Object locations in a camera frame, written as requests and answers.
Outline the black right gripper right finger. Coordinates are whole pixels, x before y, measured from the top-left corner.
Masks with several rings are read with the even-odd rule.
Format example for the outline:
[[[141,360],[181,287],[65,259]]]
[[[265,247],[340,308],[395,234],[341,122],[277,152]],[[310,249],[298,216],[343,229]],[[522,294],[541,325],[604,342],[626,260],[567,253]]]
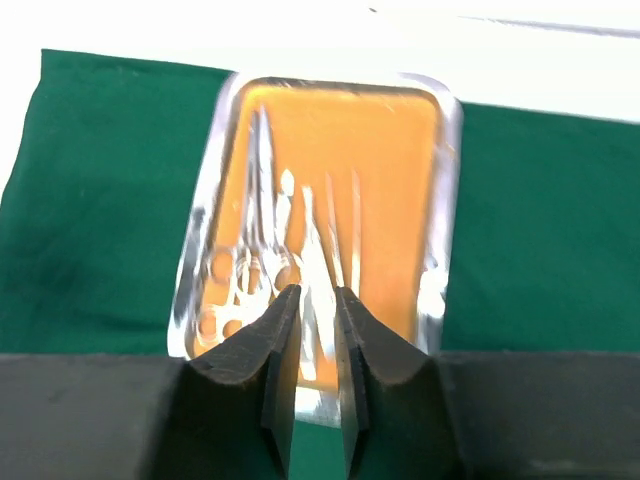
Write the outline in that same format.
[[[428,355],[336,290],[351,479],[635,479],[639,358],[603,352]]]

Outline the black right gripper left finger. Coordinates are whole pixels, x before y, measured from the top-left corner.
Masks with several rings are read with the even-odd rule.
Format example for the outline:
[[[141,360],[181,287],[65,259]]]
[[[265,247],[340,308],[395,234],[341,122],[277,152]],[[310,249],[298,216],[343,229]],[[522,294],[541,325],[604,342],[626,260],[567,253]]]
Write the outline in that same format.
[[[301,290],[185,361],[5,355],[5,479],[284,479],[294,423]]]

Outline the green surgical cloth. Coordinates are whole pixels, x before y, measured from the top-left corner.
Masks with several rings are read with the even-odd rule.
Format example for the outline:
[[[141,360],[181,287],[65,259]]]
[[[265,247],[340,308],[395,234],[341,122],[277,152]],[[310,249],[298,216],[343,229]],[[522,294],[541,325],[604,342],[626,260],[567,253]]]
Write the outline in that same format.
[[[1,201],[1,359],[175,358],[167,332],[178,265],[218,95],[234,74],[43,52]],[[638,127],[459,103],[446,309],[441,347],[428,355],[603,352],[639,358]],[[223,303],[227,293],[209,277],[214,248],[244,247],[247,153],[245,160],[239,230],[217,239],[205,257],[213,295],[201,308]],[[279,295],[292,285],[301,290],[294,419],[317,419],[330,428],[308,436],[311,465],[299,477],[351,479],[336,342],[335,357],[326,359],[316,341],[315,381],[304,380],[300,369],[302,186],[310,185],[295,181],[285,243],[296,273]],[[333,180],[310,187],[335,300],[336,290],[347,288],[363,303],[360,180],[351,175],[348,185],[350,255],[339,245]]]

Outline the steel tray with orange liner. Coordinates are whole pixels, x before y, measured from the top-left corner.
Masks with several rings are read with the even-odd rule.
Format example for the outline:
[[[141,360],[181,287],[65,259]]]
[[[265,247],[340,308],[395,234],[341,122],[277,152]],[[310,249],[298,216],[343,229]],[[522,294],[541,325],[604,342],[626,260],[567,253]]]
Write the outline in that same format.
[[[193,359],[202,302],[213,295],[205,257],[239,230],[249,113],[264,104],[275,169],[319,189],[331,178],[338,239],[350,255],[351,175],[362,191],[358,296],[384,324],[433,354],[442,324],[460,172],[463,113],[435,79],[409,73],[309,80],[234,74],[216,103],[196,182],[167,332],[167,350]]]

